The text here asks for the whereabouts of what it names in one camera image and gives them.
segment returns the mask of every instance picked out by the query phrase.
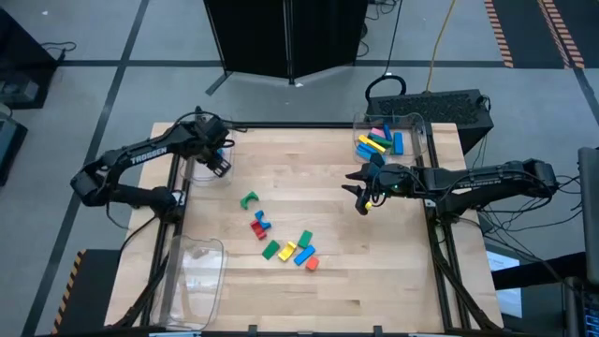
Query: yellow block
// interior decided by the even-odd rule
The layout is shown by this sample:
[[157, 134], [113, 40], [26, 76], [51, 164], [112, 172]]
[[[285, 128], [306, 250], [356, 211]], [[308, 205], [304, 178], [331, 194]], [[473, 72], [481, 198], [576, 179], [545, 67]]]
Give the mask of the yellow block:
[[368, 137], [361, 135], [360, 137], [358, 137], [359, 141], [363, 142], [366, 145], [369, 145], [370, 147], [374, 148], [376, 151], [380, 152], [381, 154], [385, 153], [385, 148], [382, 147], [381, 145], [375, 143], [374, 141], [368, 139]]
[[288, 242], [285, 248], [279, 253], [279, 258], [283, 261], [287, 261], [292, 255], [293, 252], [296, 251], [297, 245], [293, 242]]

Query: table frame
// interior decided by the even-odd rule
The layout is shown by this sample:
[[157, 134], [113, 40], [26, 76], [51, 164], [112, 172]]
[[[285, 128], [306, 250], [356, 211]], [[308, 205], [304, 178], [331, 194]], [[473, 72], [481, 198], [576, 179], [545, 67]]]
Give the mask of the table frame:
[[[236, 123], [236, 125], [240, 127], [247, 128], [352, 128], [353, 123]], [[437, 153], [435, 149], [432, 128], [430, 123], [426, 123], [426, 137], [427, 137], [427, 147], [428, 153], [430, 156], [431, 166], [433, 168], [439, 167], [439, 162], [437, 158]], [[168, 184], [167, 188], [171, 191], [175, 190], [175, 184], [177, 180], [177, 172], [178, 167], [181, 162], [181, 158], [178, 155], [173, 155], [171, 164], [170, 164], [170, 172], [168, 174]], [[424, 166], [424, 158], [421, 155], [416, 159], [416, 164], [418, 166]], [[192, 165], [188, 165], [187, 169], [192, 169]], [[183, 185], [181, 190], [184, 192], [185, 197], [187, 198], [189, 193], [189, 187], [191, 182], [187, 179], [183, 179]], [[439, 297], [439, 305], [441, 309], [441, 317], [443, 321], [443, 327], [445, 333], [451, 333], [453, 335], [460, 336], [528, 336], [528, 334], [523, 333], [514, 333], [511, 331], [503, 331], [503, 330], [490, 330], [483, 327], [482, 330], [473, 330], [470, 325], [470, 317], [472, 315], [475, 319], [479, 317], [485, 317], [484, 312], [478, 307], [474, 299], [468, 293], [468, 290], [461, 283], [461, 274], [460, 274], [460, 265], [458, 262], [458, 256], [456, 253], [456, 245], [454, 242], [451, 224], [442, 224], [442, 230], [444, 232], [444, 237], [446, 238], [446, 254], [447, 259], [444, 257], [441, 249], [439, 248], [438, 237], [437, 237], [437, 220], [436, 220], [436, 212], [435, 207], [432, 204], [429, 204], [427, 200], [422, 200], [423, 207], [425, 208], [425, 216], [427, 223], [427, 230], [429, 233], [429, 242], [431, 248], [431, 255], [433, 261], [435, 257], [439, 259], [438, 263], [434, 263], [434, 274], [435, 281], [437, 285], [437, 292]], [[183, 233], [183, 222], [184, 222], [184, 213], [182, 219], [175, 224], [168, 224], [163, 221], [160, 222], [160, 227], [158, 229], [158, 235], [156, 237], [156, 244], [154, 246], [153, 251], [153, 260], [152, 266], [150, 269], [150, 279], [153, 278], [154, 274], [158, 270], [160, 263], [163, 259], [163, 252], [165, 248], [165, 243], [167, 241], [167, 233], [170, 225], [174, 226], [173, 236], [181, 235]], [[449, 298], [447, 296], [446, 290], [446, 282], [445, 278], [449, 281], [449, 283], [454, 287], [455, 292], [457, 294], [457, 304], [458, 304], [458, 312], [460, 316], [460, 326], [461, 328], [456, 328], [452, 324], [451, 321], [451, 313], [449, 309]], [[140, 325], [148, 326], [150, 322], [150, 303], [153, 302], [153, 298], [151, 298], [148, 303], [146, 303], [142, 316]], [[202, 336], [298, 336], [302, 335], [300, 332], [259, 332], [257, 331], [256, 325], [250, 325], [247, 331], [202, 331]], [[383, 327], [381, 326], [373, 326], [373, 334], [371, 333], [356, 333], [356, 332], [314, 332], [308, 333], [306, 335], [311, 336], [355, 336], [355, 337], [366, 337], [366, 336], [407, 336], [408, 334], [403, 333], [383, 333]]]

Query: yellow cable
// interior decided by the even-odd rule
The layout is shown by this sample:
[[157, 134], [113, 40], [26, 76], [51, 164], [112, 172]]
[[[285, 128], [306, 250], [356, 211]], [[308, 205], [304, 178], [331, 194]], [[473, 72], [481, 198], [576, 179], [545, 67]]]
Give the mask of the yellow cable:
[[434, 67], [434, 58], [437, 55], [437, 47], [439, 47], [439, 42], [441, 42], [441, 37], [443, 36], [443, 32], [446, 29], [447, 22], [449, 21], [449, 17], [451, 16], [451, 11], [453, 10], [454, 5], [456, 5], [456, 0], [451, 0], [451, 5], [449, 6], [449, 11], [446, 15], [446, 20], [443, 22], [443, 27], [441, 27], [441, 32], [439, 32], [439, 36], [437, 37], [437, 42], [435, 42], [434, 44], [434, 50], [432, 50], [431, 67], [429, 67], [429, 79], [427, 80], [427, 88], [425, 89], [425, 91], [429, 91], [429, 86], [431, 85], [432, 68]]

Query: black cabinet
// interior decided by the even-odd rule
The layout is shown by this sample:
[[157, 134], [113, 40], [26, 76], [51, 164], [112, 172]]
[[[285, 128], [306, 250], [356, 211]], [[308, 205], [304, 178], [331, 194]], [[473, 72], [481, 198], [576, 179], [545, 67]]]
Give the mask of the black cabinet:
[[225, 71], [294, 79], [356, 60], [368, 0], [204, 0]]
[[0, 7], [0, 103], [12, 109], [43, 107], [54, 60]]

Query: pink block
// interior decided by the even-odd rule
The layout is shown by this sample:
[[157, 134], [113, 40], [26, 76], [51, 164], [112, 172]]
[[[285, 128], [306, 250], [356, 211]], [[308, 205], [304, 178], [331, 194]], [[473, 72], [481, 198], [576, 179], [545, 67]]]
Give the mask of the pink block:
[[382, 139], [386, 139], [385, 138], [385, 131], [381, 130], [381, 129], [377, 129], [376, 127], [373, 127], [373, 129], [371, 130], [371, 133], [373, 135], [376, 135], [378, 137], [381, 137]]

